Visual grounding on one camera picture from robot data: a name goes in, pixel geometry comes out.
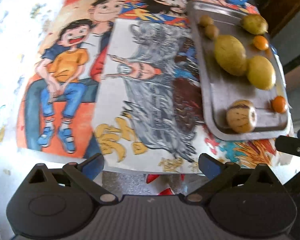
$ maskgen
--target yellow potato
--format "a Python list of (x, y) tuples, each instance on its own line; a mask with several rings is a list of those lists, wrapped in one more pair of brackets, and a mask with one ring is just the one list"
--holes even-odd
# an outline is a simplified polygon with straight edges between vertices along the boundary
[(262, 56), (254, 56), (249, 60), (247, 78), (256, 88), (270, 90), (276, 81), (274, 67)]
[(243, 76), (247, 70), (246, 50), (242, 43), (231, 35), (219, 35), (214, 45), (218, 64), (234, 76)]
[(268, 31), (267, 21), (259, 14), (249, 14), (242, 19), (242, 27), (254, 35), (263, 35)]
[(211, 24), (213, 24), (213, 19), (210, 16), (202, 15), (200, 17), (199, 25), (201, 25), (202, 27), (206, 27)]
[(215, 40), (219, 36), (219, 29), (215, 25), (208, 25), (204, 28), (204, 35), (210, 40)]

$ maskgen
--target blue sneaker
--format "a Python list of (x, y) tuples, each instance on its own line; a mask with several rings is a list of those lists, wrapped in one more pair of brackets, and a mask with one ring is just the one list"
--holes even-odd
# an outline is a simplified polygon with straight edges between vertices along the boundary
[(58, 129), (58, 136), (62, 142), (63, 148), (67, 153), (75, 153), (74, 138), (71, 134), (71, 129)]
[(54, 129), (52, 129), (51, 127), (45, 127), (43, 129), (42, 135), (40, 135), (40, 137), (38, 138), (37, 143), (41, 147), (49, 147), (51, 138), (53, 136), (53, 132), (54, 132)]

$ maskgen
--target screw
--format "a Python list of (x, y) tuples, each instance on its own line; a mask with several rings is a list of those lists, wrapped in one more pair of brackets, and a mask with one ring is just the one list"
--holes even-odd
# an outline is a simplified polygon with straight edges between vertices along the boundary
[(202, 196), (197, 193), (194, 193), (194, 194), (189, 195), (187, 197), (187, 200), (191, 201), (191, 202), (200, 202), (202, 200)]
[(103, 202), (112, 202), (115, 200), (115, 195), (112, 194), (103, 194), (100, 196), (100, 200)]

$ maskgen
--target ribbed black surface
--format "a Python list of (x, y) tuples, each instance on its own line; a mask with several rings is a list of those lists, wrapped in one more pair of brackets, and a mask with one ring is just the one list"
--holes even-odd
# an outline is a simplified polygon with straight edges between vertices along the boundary
[[(240, 240), (211, 222), (204, 209), (178, 196), (125, 196), (102, 207), (80, 232), (60, 240)], [(272, 240), (289, 240), (278, 236)], [(15, 240), (28, 240), (22, 236)]]

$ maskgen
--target hand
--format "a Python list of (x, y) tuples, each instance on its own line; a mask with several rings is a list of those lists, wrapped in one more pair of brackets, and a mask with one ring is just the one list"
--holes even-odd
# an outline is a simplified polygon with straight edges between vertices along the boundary
[(59, 95), (62, 95), (64, 92), (65, 92), (65, 89), (67, 87), (67, 85), (69, 84), (69, 82), (65, 82), (63, 83), (61, 86), (60, 86), (60, 89), (59, 89)]
[(94, 81), (101, 82), (101, 74), (95, 74), (92, 78)]
[(53, 98), (58, 97), (58, 91), (60, 90), (60, 84), (49, 82), (48, 85), (47, 85), (47, 89), (48, 89), (48, 92), (50, 94), (50, 100), (49, 101), (51, 101), (51, 103), (52, 103), (54, 101)]

